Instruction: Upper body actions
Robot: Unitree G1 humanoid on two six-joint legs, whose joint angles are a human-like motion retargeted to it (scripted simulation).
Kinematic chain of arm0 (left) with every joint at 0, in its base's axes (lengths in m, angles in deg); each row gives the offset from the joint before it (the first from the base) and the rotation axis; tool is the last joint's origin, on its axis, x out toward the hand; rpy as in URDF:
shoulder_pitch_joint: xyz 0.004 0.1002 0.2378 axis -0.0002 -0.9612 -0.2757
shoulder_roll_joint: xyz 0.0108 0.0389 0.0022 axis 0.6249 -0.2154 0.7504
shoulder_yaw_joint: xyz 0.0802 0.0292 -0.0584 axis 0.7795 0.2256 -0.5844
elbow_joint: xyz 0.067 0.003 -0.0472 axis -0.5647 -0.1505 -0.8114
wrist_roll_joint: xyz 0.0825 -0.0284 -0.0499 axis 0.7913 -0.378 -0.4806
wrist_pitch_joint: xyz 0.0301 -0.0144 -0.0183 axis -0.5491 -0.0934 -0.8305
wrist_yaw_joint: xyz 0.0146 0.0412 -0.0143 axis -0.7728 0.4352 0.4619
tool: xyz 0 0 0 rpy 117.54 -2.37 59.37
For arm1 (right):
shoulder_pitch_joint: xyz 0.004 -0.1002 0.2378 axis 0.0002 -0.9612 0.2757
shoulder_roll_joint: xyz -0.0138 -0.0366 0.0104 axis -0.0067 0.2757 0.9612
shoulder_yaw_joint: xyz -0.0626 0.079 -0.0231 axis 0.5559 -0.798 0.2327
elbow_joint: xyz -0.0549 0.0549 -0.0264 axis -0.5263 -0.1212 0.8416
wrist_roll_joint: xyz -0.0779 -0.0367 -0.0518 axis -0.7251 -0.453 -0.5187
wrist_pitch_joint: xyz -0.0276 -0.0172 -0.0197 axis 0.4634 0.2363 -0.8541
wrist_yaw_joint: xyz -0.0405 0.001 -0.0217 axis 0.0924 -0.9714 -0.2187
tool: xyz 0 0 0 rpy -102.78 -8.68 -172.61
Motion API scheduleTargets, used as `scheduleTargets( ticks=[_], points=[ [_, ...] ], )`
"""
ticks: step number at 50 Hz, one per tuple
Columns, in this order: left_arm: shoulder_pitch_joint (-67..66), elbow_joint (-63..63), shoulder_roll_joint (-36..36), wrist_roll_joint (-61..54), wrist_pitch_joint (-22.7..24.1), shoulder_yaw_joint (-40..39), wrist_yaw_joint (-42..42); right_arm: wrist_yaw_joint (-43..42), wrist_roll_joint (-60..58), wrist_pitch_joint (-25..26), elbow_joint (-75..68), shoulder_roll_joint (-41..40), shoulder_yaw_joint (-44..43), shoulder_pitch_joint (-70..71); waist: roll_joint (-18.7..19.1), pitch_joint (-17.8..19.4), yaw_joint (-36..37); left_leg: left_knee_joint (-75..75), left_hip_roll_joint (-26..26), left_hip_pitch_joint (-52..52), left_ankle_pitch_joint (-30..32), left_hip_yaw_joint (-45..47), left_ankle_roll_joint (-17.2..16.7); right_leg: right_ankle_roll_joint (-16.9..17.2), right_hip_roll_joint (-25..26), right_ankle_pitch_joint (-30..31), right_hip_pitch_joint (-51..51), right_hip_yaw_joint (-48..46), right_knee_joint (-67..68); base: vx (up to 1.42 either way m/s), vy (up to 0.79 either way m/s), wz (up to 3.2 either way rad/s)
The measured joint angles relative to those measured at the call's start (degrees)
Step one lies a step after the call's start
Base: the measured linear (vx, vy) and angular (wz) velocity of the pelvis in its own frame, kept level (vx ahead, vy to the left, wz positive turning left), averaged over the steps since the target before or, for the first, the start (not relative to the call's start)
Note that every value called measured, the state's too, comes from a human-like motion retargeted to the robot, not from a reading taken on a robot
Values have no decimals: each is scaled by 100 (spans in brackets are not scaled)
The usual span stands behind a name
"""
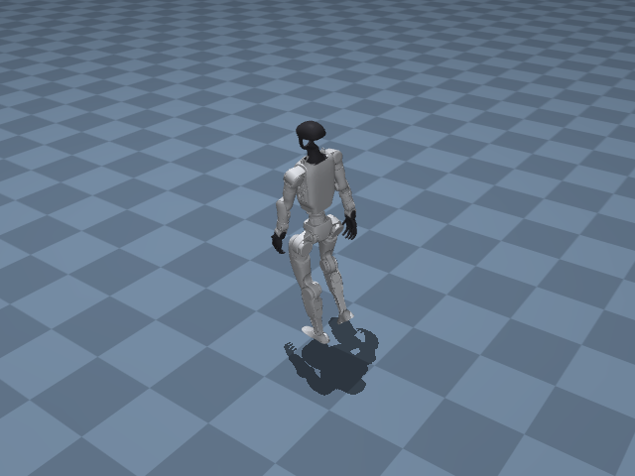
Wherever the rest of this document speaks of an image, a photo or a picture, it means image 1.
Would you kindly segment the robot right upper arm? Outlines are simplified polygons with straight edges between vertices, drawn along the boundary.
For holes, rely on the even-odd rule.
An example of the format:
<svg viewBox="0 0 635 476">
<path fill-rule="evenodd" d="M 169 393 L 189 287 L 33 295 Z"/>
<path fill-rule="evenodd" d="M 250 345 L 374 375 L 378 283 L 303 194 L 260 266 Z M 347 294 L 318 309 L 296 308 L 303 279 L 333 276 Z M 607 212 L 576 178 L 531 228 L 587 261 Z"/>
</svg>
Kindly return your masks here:
<svg viewBox="0 0 635 476">
<path fill-rule="evenodd" d="M 342 152 L 335 149 L 326 149 L 325 151 L 330 152 L 334 158 L 335 190 L 345 190 L 348 187 L 348 184 L 345 179 L 345 170 L 342 162 Z"/>
</svg>

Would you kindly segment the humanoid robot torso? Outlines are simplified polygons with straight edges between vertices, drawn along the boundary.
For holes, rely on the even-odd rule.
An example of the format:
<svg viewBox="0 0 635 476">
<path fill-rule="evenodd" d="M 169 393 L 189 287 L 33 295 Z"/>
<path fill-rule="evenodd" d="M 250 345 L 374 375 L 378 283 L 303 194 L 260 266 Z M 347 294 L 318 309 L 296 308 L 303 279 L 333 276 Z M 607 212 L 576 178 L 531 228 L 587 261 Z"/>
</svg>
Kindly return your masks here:
<svg viewBox="0 0 635 476">
<path fill-rule="evenodd" d="M 297 199 L 301 208 L 309 215 L 309 219 L 304 221 L 304 228 L 312 234 L 313 244 L 332 234 L 331 218 L 324 211 L 331 206 L 335 191 L 334 158 L 324 148 L 319 151 L 326 154 L 327 158 L 321 163 L 307 163 L 309 156 L 306 155 L 294 165 L 306 171 L 304 180 L 297 189 Z"/>
</svg>

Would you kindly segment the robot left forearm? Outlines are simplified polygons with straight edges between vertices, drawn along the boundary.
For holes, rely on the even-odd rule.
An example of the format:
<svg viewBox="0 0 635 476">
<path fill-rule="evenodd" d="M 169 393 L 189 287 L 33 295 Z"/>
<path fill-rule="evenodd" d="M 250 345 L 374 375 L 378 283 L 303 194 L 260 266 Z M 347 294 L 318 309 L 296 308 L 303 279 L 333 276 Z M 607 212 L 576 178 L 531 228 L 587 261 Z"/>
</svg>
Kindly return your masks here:
<svg viewBox="0 0 635 476">
<path fill-rule="evenodd" d="M 286 205 L 284 202 L 282 201 L 277 201 L 276 203 L 276 207 L 277 207 L 277 227 L 275 228 L 275 233 L 277 234 L 278 237 L 280 237 L 280 235 L 283 232 L 286 232 L 287 234 L 287 230 L 289 228 L 289 218 L 291 217 L 291 211 L 287 211 L 286 209 Z"/>
</svg>

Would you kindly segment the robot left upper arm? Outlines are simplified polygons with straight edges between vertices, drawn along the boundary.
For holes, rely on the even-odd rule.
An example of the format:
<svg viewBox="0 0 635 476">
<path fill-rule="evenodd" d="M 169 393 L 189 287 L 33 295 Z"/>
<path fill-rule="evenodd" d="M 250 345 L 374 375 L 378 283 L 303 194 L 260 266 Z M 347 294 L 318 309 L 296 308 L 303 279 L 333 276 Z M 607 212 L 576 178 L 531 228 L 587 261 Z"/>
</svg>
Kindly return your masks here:
<svg viewBox="0 0 635 476">
<path fill-rule="evenodd" d="M 306 171 L 302 167 L 296 166 L 284 174 L 283 197 L 278 201 L 285 203 L 287 211 L 293 206 L 298 186 L 303 182 L 305 173 Z"/>
</svg>

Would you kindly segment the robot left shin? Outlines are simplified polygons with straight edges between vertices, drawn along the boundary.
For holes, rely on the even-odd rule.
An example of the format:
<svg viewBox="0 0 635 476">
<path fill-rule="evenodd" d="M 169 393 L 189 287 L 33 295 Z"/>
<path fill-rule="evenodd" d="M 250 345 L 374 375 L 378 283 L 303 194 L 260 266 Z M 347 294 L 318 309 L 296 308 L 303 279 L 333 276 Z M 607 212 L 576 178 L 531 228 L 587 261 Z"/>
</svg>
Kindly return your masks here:
<svg viewBox="0 0 635 476">
<path fill-rule="evenodd" d="M 320 332 L 323 332 L 321 316 L 322 316 L 322 299 L 318 297 L 315 299 L 313 291 L 304 287 L 302 291 L 302 299 L 308 316 L 310 317 L 314 333 L 320 336 Z"/>
</svg>

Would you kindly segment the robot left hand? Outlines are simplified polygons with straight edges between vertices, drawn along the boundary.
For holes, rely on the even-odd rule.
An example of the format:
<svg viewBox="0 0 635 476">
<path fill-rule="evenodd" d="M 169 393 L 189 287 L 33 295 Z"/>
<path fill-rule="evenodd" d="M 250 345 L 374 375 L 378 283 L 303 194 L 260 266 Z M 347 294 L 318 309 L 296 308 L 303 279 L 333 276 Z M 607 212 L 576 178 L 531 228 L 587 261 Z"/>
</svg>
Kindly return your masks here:
<svg viewBox="0 0 635 476">
<path fill-rule="evenodd" d="M 283 232 L 280 237 L 277 236 L 277 234 L 274 232 L 274 235 L 271 236 L 272 239 L 272 244 L 274 246 L 274 248 L 277 250 L 277 252 L 279 252 L 280 254 L 284 254 L 286 252 L 282 252 L 283 249 L 282 248 L 282 240 L 285 238 L 286 236 L 286 232 Z"/>
</svg>

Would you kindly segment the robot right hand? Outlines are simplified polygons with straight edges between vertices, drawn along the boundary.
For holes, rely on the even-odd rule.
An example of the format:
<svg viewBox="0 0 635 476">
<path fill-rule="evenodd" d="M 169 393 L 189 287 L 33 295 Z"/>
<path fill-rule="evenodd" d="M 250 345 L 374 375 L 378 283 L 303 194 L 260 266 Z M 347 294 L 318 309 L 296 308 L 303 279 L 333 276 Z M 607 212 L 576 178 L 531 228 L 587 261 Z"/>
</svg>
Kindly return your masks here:
<svg viewBox="0 0 635 476">
<path fill-rule="evenodd" d="M 342 225 L 344 225 L 344 224 L 345 224 L 345 222 L 346 222 L 346 229 L 345 229 L 344 233 L 342 233 L 342 236 L 343 236 L 343 235 L 345 235 L 345 234 L 346 234 L 346 232 L 348 231 L 347 235 L 345 236 L 345 238 L 347 238 L 347 237 L 350 235 L 350 236 L 348 237 L 348 240 L 349 240 L 352 236 L 353 236 L 353 237 L 351 238 L 351 240 L 353 240 L 353 239 L 355 238 L 356 234 L 357 234 L 357 229 L 356 229 L 357 224 L 356 224 L 356 221 L 355 221 L 355 217 L 356 217 L 356 212 L 355 212 L 355 210 L 353 210 L 353 211 L 351 212 L 351 218 L 350 218 L 350 217 L 348 217 L 347 215 L 345 215 L 345 220 L 341 223 Z M 349 230 L 348 230 L 348 229 L 349 229 Z M 351 233 L 351 234 L 350 234 L 350 233 Z"/>
</svg>

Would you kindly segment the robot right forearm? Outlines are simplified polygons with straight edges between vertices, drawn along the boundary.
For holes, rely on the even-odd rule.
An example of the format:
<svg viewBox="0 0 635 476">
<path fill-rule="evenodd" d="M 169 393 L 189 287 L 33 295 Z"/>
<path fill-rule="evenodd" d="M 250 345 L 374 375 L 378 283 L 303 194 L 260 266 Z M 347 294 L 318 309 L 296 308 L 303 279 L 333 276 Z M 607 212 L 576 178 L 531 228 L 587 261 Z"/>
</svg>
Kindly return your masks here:
<svg viewBox="0 0 635 476">
<path fill-rule="evenodd" d="M 339 192 L 339 196 L 341 197 L 342 204 L 344 207 L 344 214 L 351 218 L 351 212 L 353 210 L 355 210 L 356 212 L 356 209 L 355 209 L 355 203 L 352 198 L 352 192 L 351 192 L 349 184 L 345 190 L 342 190 Z"/>
</svg>

